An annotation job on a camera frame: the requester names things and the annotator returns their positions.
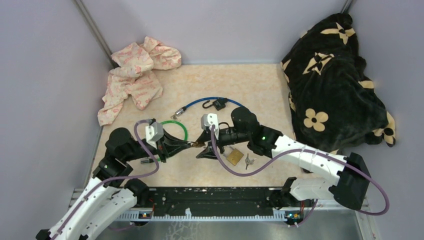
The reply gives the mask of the small brass padlock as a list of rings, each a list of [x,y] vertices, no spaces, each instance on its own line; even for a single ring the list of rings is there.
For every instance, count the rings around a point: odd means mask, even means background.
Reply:
[[[194,147],[194,148],[202,148],[204,146],[205,146],[204,142],[193,142],[192,143],[192,147]]]

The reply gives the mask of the large brass padlock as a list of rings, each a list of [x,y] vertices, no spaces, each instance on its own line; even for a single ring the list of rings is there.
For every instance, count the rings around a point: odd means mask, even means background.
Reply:
[[[225,159],[233,166],[236,166],[244,157],[244,154],[240,150],[233,147],[226,147],[224,149],[223,155]]]

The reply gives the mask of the green cable lock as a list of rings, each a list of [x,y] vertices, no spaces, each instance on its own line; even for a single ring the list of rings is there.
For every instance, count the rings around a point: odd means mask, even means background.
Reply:
[[[166,130],[170,129],[173,133],[179,132],[180,134],[178,136],[182,137],[181,140],[186,140],[188,141],[188,130],[187,128],[179,121],[176,120],[166,120],[166,121],[162,121],[161,122],[162,126],[163,126],[163,131],[167,132]],[[161,162],[158,154],[157,154],[157,149],[152,149],[151,153],[153,154],[153,156],[156,158],[156,160],[158,162]]]

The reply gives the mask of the black padlock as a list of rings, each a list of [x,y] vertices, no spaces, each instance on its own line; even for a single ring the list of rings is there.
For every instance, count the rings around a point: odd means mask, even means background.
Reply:
[[[207,100],[202,104],[203,109],[208,109],[214,107],[217,111],[220,111],[226,107],[226,103],[228,102],[227,98],[217,98],[214,101]]]

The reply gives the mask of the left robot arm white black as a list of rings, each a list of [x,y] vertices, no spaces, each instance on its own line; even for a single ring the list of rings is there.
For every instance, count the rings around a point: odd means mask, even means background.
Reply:
[[[37,240],[94,240],[119,215],[149,203],[149,187],[143,178],[156,174],[160,162],[193,147],[194,142],[170,135],[158,122],[145,128],[140,138],[125,127],[114,129],[106,141],[103,159],[76,202]]]

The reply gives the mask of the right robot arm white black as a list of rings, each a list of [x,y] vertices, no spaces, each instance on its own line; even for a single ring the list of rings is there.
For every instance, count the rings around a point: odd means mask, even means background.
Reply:
[[[370,173],[363,158],[356,153],[349,156],[328,153],[294,140],[282,132],[264,126],[246,107],[231,112],[233,125],[220,128],[215,113],[204,114],[200,119],[203,130],[198,142],[207,143],[198,158],[211,154],[219,158],[219,149],[225,146],[247,143],[247,147],[259,156],[270,160],[255,175],[275,161],[285,161],[316,174],[317,178],[288,178],[282,188],[281,199],[287,206],[299,201],[334,199],[340,205],[355,211],[362,208],[369,184]]]

